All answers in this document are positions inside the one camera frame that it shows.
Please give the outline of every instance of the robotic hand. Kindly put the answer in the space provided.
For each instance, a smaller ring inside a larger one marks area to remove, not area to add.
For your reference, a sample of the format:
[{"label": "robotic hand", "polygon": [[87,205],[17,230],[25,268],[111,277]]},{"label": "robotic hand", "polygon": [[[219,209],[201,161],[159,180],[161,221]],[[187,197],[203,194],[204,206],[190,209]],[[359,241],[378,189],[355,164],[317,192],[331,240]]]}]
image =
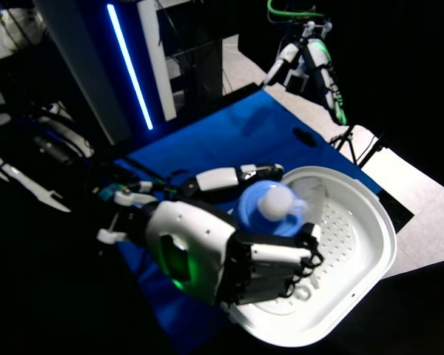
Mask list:
[{"label": "robotic hand", "polygon": [[317,251],[319,228],[307,223],[295,238],[246,233],[232,216],[206,204],[282,175],[278,164],[213,169],[183,184],[176,200],[161,202],[148,195],[161,186],[141,182],[135,191],[124,187],[115,192],[114,202],[132,211],[125,219],[130,223],[124,223],[125,231],[113,231],[119,211],[97,238],[108,244],[131,240],[146,246],[177,287],[209,304],[289,297],[295,283],[323,261]]},{"label": "robotic hand", "polygon": [[313,21],[305,24],[300,39],[281,50],[263,80],[263,86],[279,81],[286,91],[318,102],[329,111],[336,124],[345,126],[347,118],[342,95],[335,82],[331,56],[324,44],[331,29],[330,21],[322,25]]}]

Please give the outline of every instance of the white bottle cap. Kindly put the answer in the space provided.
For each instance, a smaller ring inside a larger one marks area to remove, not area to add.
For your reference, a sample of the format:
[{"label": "white bottle cap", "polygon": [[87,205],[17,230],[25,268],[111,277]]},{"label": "white bottle cap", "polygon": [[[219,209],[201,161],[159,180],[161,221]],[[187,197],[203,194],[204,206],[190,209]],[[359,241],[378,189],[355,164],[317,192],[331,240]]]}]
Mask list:
[{"label": "white bottle cap", "polygon": [[295,194],[287,186],[273,186],[258,200],[258,210],[267,220],[276,222],[286,218],[288,214],[303,213],[306,204],[295,200]]}]

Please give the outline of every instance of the green cable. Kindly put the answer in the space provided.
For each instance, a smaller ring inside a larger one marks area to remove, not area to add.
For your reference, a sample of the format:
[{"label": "green cable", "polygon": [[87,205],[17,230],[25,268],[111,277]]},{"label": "green cable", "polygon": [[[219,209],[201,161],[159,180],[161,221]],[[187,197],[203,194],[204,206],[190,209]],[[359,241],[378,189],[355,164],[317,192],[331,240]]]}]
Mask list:
[{"label": "green cable", "polygon": [[285,16],[285,17],[324,17],[322,13],[291,13],[289,11],[279,11],[275,10],[272,6],[273,0],[268,0],[266,6],[268,7],[268,11],[276,16]]}]

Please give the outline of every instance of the bottle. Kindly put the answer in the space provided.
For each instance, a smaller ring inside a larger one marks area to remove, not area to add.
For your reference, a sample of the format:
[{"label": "bottle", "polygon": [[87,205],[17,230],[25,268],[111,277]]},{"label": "bottle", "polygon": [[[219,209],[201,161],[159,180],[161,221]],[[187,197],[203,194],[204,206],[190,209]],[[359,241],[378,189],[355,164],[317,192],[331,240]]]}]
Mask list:
[{"label": "bottle", "polygon": [[306,208],[288,186],[264,180],[243,192],[234,213],[242,231],[294,237]]}]

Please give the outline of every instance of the white basket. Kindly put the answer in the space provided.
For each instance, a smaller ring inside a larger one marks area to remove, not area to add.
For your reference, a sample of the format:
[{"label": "white basket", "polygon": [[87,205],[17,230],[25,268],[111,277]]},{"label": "white basket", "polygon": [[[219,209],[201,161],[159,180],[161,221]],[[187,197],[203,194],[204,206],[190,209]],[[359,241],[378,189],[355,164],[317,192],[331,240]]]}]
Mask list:
[{"label": "white basket", "polygon": [[[320,253],[314,273],[318,288],[310,298],[278,298],[248,305],[223,305],[232,321],[264,342],[283,347],[310,345],[324,338],[389,270],[397,241],[385,209],[360,181],[332,169],[307,166],[283,177],[322,180],[328,191],[323,209]],[[303,279],[300,287],[309,284]]]}]

